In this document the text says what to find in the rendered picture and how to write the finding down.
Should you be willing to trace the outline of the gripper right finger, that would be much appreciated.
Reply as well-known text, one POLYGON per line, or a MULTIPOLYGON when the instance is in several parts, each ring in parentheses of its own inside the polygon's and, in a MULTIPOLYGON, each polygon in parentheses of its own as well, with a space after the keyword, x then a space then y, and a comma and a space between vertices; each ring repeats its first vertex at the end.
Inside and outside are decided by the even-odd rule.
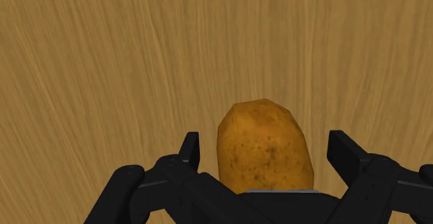
POLYGON ((325 224, 387 224, 393 211, 433 224, 433 164, 410 171, 342 130, 330 131, 327 159, 348 189, 325 224))

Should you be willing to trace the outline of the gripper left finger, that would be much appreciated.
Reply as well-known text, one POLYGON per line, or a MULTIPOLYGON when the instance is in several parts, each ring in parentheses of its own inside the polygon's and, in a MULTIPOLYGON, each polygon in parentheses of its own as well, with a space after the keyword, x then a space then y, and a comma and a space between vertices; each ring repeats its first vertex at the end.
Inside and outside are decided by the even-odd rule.
POLYGON ((208 173, 198 173, 197 132, 188 132, 179 153, 165 155, 154 167, 118 168, 108 180, 84 224, 146 224, 163 209, 176 224, 271 224, 208 173))

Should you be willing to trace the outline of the brown potato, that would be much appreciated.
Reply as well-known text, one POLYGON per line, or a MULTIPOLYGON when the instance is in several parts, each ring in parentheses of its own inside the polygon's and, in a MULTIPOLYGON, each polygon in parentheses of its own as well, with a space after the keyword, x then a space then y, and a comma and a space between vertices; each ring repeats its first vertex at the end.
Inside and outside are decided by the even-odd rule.
POLYGON ((235 193, 314 186, 303 131, 288 109, 269 99, 232 105, 216 144, 219 180, 235 193))

